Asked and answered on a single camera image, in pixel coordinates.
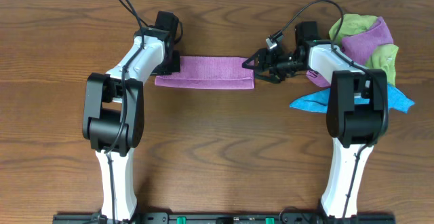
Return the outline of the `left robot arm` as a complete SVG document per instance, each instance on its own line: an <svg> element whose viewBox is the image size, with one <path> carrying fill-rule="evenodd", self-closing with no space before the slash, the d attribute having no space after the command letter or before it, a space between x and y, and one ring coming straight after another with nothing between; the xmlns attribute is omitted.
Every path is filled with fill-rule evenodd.
<svg viewBox="0 0 434 224"><path fill-rule="evenodd" d="M156 26L136 31L131 49L116 66L87 79L82 132L102 173L101 223L133 219L133 161L144 131L144 84L152 75L179 70L176 33L176 28Z"/></svg>

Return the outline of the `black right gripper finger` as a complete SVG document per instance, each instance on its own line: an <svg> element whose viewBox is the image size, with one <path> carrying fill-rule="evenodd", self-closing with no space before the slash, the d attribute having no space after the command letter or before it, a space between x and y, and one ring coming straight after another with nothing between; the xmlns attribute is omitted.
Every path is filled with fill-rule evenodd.
<svg viewBox="0 0 434 224"><path fill-rule="evenodd" d="M274 74L274 73L270 73L269 75L263 75L262 73L259 72L254 72L254 78L255 79L259 79L262 81L266 81L269 83L281 83L283 81L285 81L286 76L281 76L279 74Z"/></svg>
<svg viewBox="0 0 434 224"><path fill-rule="evenodd" d="M265 70L267 49L261 48L242 63L242 67L253 71Z"/></svg>

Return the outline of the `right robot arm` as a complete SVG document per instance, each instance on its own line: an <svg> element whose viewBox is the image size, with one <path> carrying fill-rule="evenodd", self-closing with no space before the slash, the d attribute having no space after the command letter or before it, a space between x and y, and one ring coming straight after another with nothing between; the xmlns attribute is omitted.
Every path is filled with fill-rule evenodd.
<svg viewBox="0 0 434 224"><path fill-rule="evenodd" d="M278 83L288 72L313 70L330 84L326 126L333 142L327 187L320 213L311 223L358 223L357 194L366 162L387 130L387 79L382 70L368 70L345 56L330 40L301 41L283 54L278 44L259 49L242 67L268 71Z"/></svg>

